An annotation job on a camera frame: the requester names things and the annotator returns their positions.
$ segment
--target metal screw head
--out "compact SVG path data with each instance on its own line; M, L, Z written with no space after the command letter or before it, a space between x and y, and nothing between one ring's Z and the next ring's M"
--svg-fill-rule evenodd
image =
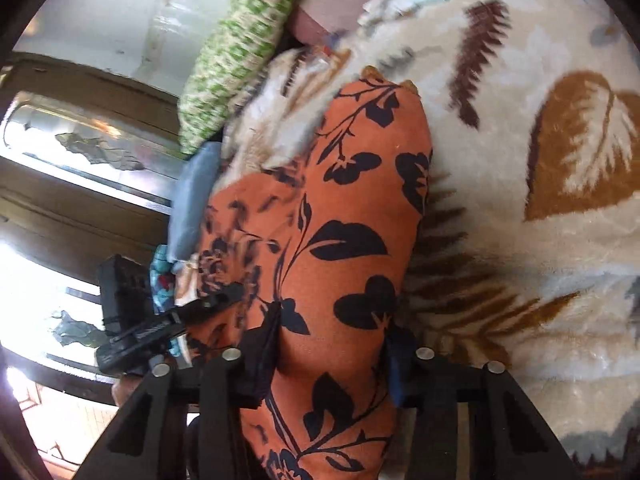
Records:
M155 377L164 377L171 371L171 367L167 363L160 363L154 366L154 369L151 370L151 373Z
M238 348L227 348L224 352L222 352L222 358L225 361L235 361L239 359L242 355L242 352Z
M507 368L500 361L489 361L486 365L486 369L492 374L501 374Z
M421 361L428 361L436 357L436 352L427 346L423 346L415 351L415 356Z

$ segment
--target glass pane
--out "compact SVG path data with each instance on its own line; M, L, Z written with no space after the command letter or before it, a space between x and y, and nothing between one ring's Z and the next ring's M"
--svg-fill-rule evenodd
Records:
M106 341L100 288L30 262L5 244L0 275L2 345L53 368L97 374L95 348Z
M0 154L7 158L169 212L184 163L177 142L28 92L14 99L2 133Z

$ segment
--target brown leaf pattern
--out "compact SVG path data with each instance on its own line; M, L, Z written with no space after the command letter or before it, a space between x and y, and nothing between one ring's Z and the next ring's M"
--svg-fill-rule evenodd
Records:
M446 205L456 190L446 186L446 175L435 175L432 182L436 184L407 270L400 322L454 362L480 365L498 360L510 367L504 339L551 322L580 292L524 301L494 273L478 271L473 258L459 247L466 233L456 233L450 225L466 213L459 205ZM454 233L443 234L445 226Z
M531 133L527 221L619 203L640 189L640 96L601 74L565 75Z
M471 101L478 91L484 65L506 36L503 29L511 28L508 10L501 0L478 2L466 10L469 26L465 30L456 72L449 83L450 107L458 110L460 120L476 130L480 127L478 112Z

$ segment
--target hand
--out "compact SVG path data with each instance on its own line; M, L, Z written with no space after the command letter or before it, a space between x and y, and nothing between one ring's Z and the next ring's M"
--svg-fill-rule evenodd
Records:
M116 406L121 407L131 396L134 390L142 382L142 377L138 375L124 374L120 376L111 387L111 396L116 402Z

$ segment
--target black device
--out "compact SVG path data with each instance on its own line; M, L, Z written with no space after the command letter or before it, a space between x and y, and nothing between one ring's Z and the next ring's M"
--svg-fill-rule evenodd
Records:
M119 265L118 260L111 264ZM127 272L142 272L135 265L127 262ZM107 279L117 275L105 274ZM126 310L135 297L126 290L142 282L122 278L117 283L105 287L114 294L106 314ZM242 294L242 285L231 283L208 306L194 302L142 320L98 349L100 369L143 367L150 356L166 351L185 322L220 312ZM205 365L178 370L164 364L148 372L94 445L76 480L184 480L187 471L199 480L264 478L242 437L238 410L258 408L270 389L280 309L278 303L270 304L261 327L248 330L238 348ZM482 369L452 364L419 347L409 330L393 323L381 359L395 405L417 408L406 480L456 478L460 402L469 412L470 480L579 479L556 436L501 363ZM200 415L188 431L190 404L199 405Z
M242 284L235 282L206 299L154 314L148 271L139 263L116 254L100 265L98 278L104 327L111 338L95 351L95 359L107 375L146 374L149 361L165 354L169 341L183 334L187 324L225 310L244 294Z

